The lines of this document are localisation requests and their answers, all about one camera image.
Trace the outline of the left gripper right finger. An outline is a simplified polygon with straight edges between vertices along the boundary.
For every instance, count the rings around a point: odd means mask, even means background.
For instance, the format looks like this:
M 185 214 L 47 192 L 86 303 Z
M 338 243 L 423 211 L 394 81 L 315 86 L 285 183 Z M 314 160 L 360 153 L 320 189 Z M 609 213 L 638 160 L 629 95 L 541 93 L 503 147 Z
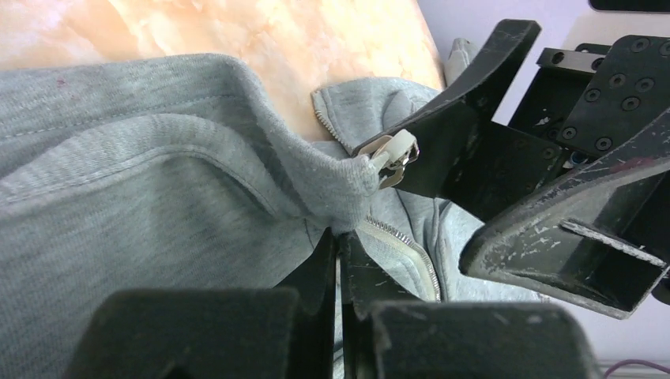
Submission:
M 346 378 L 598 378 L 582 328 L 558 306 L 424 302 L 340 238 Z

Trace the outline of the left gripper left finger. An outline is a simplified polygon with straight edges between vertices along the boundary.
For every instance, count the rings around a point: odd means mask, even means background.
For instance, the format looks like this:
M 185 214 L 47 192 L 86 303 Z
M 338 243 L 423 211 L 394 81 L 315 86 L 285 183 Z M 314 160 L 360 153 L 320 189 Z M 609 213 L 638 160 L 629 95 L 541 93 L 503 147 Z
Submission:
M 330 378 L 337 244 L 271 289 L 132 290 L 94 313 L 67 378 Z

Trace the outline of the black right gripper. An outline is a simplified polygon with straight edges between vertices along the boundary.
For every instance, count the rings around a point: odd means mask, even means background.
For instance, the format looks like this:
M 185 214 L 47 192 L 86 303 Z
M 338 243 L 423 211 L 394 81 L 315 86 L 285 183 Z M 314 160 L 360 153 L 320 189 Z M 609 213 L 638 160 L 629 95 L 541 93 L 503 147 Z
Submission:
M 419 150 L 395 186 L 495 217 L 466 244 L 463 274 L 626 319 L 669 270 L 669 39 L 545 48 L 510 127 L 493 122 L 540 31 L 500 21 L 453 84 L 386 131 Z M 529 196 L 555 178 L 558 144 L 619 147 Z

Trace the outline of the metal zipper slider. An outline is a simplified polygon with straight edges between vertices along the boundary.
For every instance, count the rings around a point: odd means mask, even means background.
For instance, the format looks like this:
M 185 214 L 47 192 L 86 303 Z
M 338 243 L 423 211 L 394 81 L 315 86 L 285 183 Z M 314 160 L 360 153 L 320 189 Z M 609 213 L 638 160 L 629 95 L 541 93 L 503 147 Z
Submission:
M 403 180 L 405 169 L 419 157 L 416 137 L 401 129 L 394 135 L 382 135 L 359 148 L 357 156 L 368 156 L 380 177 L 379 189 L 397 185 Z

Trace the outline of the grey zip-up jacket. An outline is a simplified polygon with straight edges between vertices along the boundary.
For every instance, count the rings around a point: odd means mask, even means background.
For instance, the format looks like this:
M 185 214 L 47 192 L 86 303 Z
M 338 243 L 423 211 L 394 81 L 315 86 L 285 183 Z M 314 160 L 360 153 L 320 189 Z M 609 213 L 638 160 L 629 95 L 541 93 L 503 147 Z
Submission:
M 350 151 L 435 98 L 400 78 L 320 88 L 308 142 L 223 54 L 1 74 L 1 375 L 60 377 L 90 317 L 129 288 L 272 287 L 329 226 L 421 299 L 538 302 L 463 276 L 480 222 L 380 189 Z

